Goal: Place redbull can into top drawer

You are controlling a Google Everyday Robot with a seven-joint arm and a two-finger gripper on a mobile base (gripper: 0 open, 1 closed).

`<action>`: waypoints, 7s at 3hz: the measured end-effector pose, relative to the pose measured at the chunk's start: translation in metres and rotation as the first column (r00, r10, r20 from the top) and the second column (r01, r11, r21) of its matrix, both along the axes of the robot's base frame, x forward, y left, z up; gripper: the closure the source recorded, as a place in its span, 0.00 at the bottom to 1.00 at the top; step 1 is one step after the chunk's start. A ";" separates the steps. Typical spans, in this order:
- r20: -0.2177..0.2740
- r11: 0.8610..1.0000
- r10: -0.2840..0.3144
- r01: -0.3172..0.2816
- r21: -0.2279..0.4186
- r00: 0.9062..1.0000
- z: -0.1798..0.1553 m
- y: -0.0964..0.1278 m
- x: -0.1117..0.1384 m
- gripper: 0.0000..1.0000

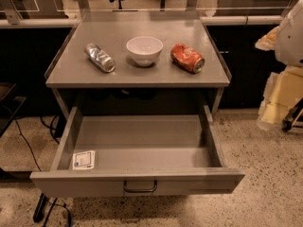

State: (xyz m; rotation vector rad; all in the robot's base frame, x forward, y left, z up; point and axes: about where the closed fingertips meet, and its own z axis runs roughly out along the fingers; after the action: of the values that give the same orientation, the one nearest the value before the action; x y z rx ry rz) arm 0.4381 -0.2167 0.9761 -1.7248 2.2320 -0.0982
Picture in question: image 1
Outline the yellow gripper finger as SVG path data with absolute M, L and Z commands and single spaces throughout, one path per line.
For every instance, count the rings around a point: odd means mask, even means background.
M 276 35 L 279 30 L 279 26 L 274 27 L 266 35 L 262 36 L 255 43 L 255 48 L 263 51 L 270 51 L 275 49 Z
M 282 120 L 303 98 L 303 68 L 287 66 L 266 81 L 258 109 L 257 126 L 265 131 L 282 125 Z

